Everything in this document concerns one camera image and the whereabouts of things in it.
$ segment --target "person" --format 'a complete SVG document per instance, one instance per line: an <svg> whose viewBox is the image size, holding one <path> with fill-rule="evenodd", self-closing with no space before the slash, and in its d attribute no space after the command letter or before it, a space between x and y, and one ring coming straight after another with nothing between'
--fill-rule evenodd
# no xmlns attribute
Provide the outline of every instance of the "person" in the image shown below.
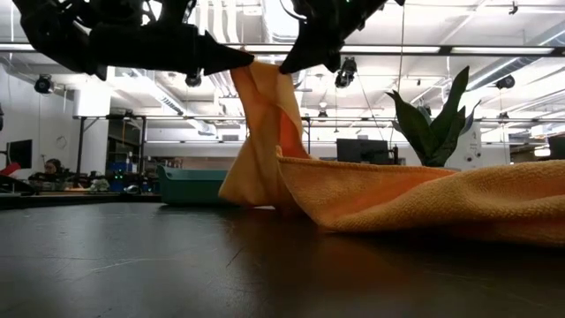
<svg viewBox="0 0 565 318"><path fill-rule="evenodd" d="M45 162L45 174L47 175L59 175L63 173L63 166L61 165L61 161L58 159L49 159Z"/></svg>
<svg viewBox="0 0 565 318"><path fill-rule="evenodd" d="M63 165L58 159L49 159L45 162L43 166L43 172L37 172L29 177L29 181L33 183L34 186L45 190L45 185L49 185L49 190L56 190L64 188L64 174Z"/></svg>

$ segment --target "yellow microfiber towel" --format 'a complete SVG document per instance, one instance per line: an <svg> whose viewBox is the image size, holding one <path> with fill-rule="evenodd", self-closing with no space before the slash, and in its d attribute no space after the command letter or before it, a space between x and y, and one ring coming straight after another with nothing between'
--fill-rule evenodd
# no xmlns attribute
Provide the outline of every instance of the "yellow microfiber towel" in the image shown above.
<svg viewBox="0 0 565 318"><path fill-rule="evenodd" d="M253 64L231 76L250 137L220 196L301 209L341 232L431 228L472 239L565 245L565 161L454 172L310 158L290 76Z"/></svg>

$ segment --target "security camera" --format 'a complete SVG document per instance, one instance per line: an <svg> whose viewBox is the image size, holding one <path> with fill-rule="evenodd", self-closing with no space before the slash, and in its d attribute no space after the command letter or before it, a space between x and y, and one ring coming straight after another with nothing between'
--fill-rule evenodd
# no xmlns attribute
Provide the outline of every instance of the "security camera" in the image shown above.
<svg viewBox="0 0 565 318"><path fill-rule="evenodd" d="M494 85L498 89L503 89L503 88L512 88L514 87L515 84L516 84L516 80L514 79L514 77L512 77L512 75L509 75L504 79L497 81L496 84Z"/></svg>
<svg viewBox="0 0 565 318"><path fill-rule="evenodd" d="M40 75L39 79L35 81L35 92L39 94L51 94L55 91L55 84L51 81L51 75Z"/></svg>
<svg viewBox="0 0 565 318"><path fill-rule="evenodd" d="M202 77L199 73L187 74L185 83L188 87L199 87L202 84Z"/></svg>
<svg viewBox="0 0 565 318"><path fill-rule="evenodd" d="M342 68L338 71L337 77L335 77L335 86L337 88L348 87L355 79L355 73L357 73L355 57L346 57Z"/></svg>

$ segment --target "teal bin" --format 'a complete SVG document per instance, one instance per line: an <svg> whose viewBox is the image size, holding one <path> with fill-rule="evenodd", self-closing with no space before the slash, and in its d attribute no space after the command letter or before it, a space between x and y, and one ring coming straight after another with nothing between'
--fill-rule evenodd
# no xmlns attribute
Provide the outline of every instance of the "teal bin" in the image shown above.
<svg viewBox="0 0 565 318"><path fill-rule="evenodd" d="M181 170L158 166L163 203L170 205L229 205L218 198L226 170Z"/></svg>

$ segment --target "black monitor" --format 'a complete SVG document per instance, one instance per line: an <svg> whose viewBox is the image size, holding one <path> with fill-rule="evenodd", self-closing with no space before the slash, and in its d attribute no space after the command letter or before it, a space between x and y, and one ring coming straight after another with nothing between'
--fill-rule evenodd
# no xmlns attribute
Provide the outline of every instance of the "black monitor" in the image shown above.
<svg viewBox="0 0 565 318"><path fill-rule="evenodd" d="M547 139L551 149L552 159L565 159L565 136L555 136Z"/></svg>
<svg viewBox="0 0 565 318"><path fill-rule="evenodd" d="M337 161L343 163L391 164L385 140L337 140Z"/></svg>
<svg viewBox="0 0 565 318"><path fill-rule="evenodd" d="M10 162L6 160L6 165L8 163L18 163L21 169L32 169L32 149L32 140L8 142L6 151Z"/></svg>

